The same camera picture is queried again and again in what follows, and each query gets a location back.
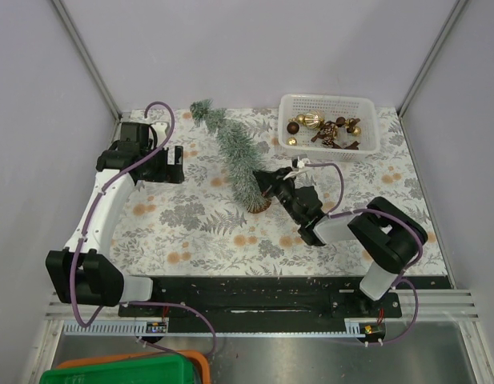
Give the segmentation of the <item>small frosted christmas tree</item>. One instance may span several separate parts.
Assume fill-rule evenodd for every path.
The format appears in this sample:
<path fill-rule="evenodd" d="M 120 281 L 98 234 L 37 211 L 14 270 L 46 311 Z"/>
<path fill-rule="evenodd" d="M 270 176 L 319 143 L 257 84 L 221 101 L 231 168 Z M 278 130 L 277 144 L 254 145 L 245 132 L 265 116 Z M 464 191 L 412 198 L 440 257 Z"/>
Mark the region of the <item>small frosted christmas tree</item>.
<path fill-rule="evenodd" d="M 261 195 L 255 180 L 255 172 L 266 169 L 265 161 L 245 124 L 229 118 L 225 109 L 215 109 L 210 99 L 193 102 L 190 112 L 195 125 L 204 124 L 215 138 L 234 200 L 252 214 L 266 210 L 271 201 Z"/>

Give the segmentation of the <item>white plastic basket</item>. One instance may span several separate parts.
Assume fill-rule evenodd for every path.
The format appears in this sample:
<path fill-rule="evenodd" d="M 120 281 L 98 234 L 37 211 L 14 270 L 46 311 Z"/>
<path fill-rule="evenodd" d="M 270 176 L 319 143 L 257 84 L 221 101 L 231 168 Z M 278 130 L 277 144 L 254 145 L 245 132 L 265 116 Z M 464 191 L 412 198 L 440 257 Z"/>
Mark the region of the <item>white plastic basket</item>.
<path fill-rule="evenodd" d="M 286 94 L 279 104 L 279 152 L 357 162 L 378 154 L 380 124 L 367 98 Z"/>

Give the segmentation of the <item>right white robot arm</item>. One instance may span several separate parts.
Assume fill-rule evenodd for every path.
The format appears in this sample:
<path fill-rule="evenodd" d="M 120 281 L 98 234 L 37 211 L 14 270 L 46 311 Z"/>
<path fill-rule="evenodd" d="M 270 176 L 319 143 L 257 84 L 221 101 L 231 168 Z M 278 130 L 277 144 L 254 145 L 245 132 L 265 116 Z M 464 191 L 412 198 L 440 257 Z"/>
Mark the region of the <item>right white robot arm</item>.
<path fill-rule="evenodd" d="M 383 296 L 422 256 L 428 234 L 386 198 L 376 197 L 358 210 L 325 213 L 313 186 L 295 186 L 292 168 L 258 170 L 254 176 L 262 196 L 279 201 L 307 245 L 356 240 L 372 257 L 359 284 L 361 292 L 354 298 L 356 310 L 363 316 L 371 317 L 383 308 Z"/>

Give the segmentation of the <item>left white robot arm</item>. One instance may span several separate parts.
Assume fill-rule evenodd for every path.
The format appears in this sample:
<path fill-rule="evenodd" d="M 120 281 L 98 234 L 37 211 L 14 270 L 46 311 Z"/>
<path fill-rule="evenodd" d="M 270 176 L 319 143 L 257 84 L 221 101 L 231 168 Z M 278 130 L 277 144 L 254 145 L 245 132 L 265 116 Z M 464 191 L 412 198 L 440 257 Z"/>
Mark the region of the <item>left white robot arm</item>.
<path fill-rule="evenodd" d="M 162 311 L 164 297 L 153 290 L 153 280 L 122 272 L 111 262 L 110 248 L 122 209 L 140 182 L 184 180 L 183 147 L 162 146 L 169 128 L 166 122 L 124 122 L 118 139 L 98 157 L 94 188 L 76 230 L 46 257 L 60 302 L 113 307 L 136 301 L 147 316 Z"/>

